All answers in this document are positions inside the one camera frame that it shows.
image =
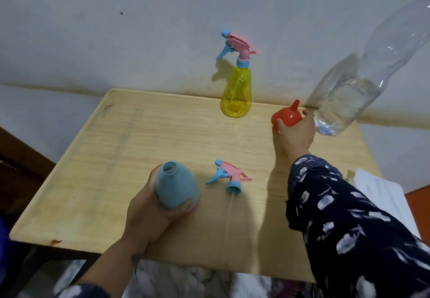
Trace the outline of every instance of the yellow transparent bottle body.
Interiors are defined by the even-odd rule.
[[[234,68],[221,99],[224,115],[240,118],[248,113],[252,105],[251,79],[249,68]]]

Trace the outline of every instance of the sleeve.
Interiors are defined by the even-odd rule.
[[[90,283],[75,284],[60,291],[55,298],[110,298],[100,286]]]
[[[286,215],[325,296],[430,297],[430,248],[325,160],[293,163]]]

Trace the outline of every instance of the person's left hand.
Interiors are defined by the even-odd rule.
[[[177,208],[165,210],[155,194],[155,180],[162,165],[151,171],[148,182],[130,201],[122,239],[131,241],[143,252],[148,243],[156,241],[168,225],[188,214],[193,204],[188,200]]]

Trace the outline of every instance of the light blue spray bottle body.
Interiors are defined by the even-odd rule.
[[[191,170],[175,161],[164,163],[158,171],[155,191],[166,209],[176,208],[192,199],[191,210],[200,198],[199,185]]]

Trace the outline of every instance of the yellow spray bottle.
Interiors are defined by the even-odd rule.
[[[257,51],[244,40],[224,30],[226,38],[223,51],[216,58],[221,59],[229,52],[239,52],[236,67],[230,75],[221,99],[221,111],[232,118],[240,118],[248,113],[252,105],[252,75],[249,69],[249,56]]]

